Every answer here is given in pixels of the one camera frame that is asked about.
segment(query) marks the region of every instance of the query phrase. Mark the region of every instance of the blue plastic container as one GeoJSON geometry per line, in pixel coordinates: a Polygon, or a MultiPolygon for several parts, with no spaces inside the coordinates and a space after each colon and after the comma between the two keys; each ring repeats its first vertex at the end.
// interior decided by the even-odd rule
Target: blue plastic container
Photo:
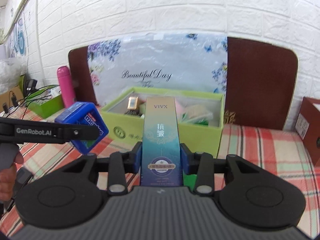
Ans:
{"type": "Polygon", "coordinates": [[[109,130],[103,122],[94,103],[75,102],[61,113],[54,122],[95,125],[100,130],[100,136],[96,140],[72,140],[71,143],[82,154],[88,154],[108,133],[109,130]]]}

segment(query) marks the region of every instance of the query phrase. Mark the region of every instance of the plaid tablecloth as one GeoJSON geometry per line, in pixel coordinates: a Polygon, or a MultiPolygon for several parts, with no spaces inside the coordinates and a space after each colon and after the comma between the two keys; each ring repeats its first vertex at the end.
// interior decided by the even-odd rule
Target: plaid tablecloth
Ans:
{"type": "MultiPolygon", "coordinates": [[[[29,111],[24,119],[41,120],[29,111]]],[[[92,152],[100,158],[108,157],[118,150],[130,149],[128,145],[105,138],[92,152]]],[[[34,174],[34,179],[80,156],[71,144],[27,143],[21,146],[20,150],[25,159],[24,166],[34,174]]],[[[320,169],[313,168],[302,141],[296,133],[226,125],[223,129],[218,158],[225,158],[227,154],[237,154],[297,186],[305,195],[307,203],[298,227],[312,238],[319,234],[320,169]]],[[[140,182],[139,175],[127,174],[126,177],[129,188],[140,182]]],[[[224,187],[223,177],[220,174],[215,175],[215,181],[216,190],[224,187]]],[[[105,189],[106,185],[107,173],[101,173],[98,187],[105,189]]],[[[21,227],[23,225],[15,207],[0,222],[0,230],[8,236],[13,235],[21,227]]]]}

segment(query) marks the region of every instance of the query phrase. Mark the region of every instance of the brown box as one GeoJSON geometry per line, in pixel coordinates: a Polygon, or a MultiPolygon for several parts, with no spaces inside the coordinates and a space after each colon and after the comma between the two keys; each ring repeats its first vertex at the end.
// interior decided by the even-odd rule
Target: brown box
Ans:
{"type": "Polygon", "coordinates": [[[7,92],[5,92],[5,93],[0,95],[0,112],[3,111],[2,105],[4,103],[7,103],[8,107],[9,106],[10,107],[13,106],[12,102],[11,102],[12,92],[10,93],[10,91],[12,91],[16,95],[17,100],[22,100],[23,99],[23,94],[22,94],[19,86],[16,86],[16,87],[8,90],[7,92]]]}
{"type": "Polygon", "coordinates": [[[308,150],[312,163],[320,167],[320,100],[304,97],[296,130],[308,150]]]}

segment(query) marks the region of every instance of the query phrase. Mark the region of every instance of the pink bottle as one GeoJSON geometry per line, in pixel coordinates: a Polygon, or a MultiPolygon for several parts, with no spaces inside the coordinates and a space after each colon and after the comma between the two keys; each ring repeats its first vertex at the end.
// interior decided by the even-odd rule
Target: pink bottle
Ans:
{"type": "Polygon", "coordinates": [[[65,108],[76,102],[76,95],[72,85],[70,70],[67,66],[62,66],[57,70],[58,81],[61,89],[62,100],[65,108]]]}

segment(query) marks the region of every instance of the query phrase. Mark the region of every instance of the finger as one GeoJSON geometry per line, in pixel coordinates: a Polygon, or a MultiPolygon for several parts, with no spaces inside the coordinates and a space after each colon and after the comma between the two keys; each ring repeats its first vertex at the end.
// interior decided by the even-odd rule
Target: finger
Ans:
{"type": "Polygon", "coordinates": [[[0,193],[11,193],[14,183],[0,183],[0,193]]]}
{"type": "Polygon", "coordinates": [[[12,192],[10,192],[10,193],[2,193],[2,192],[0,192],[0,200],[1,201],[8,201],[8,200],[11,199],[11,197],[12,197],[12,192]]]}
{"type": "Polygon", "coordinates": [[[23,164],[23,156],[20,152],[17,154],[16,158],[14,159],[14,162],[17,164],[23,164]]]}
{"type": "Polygon", "coordinates": [[[0,172],[0,182],[10,183],[14,182],[17,177],[17,166],[12,164],[9,169],[0,172]]]}

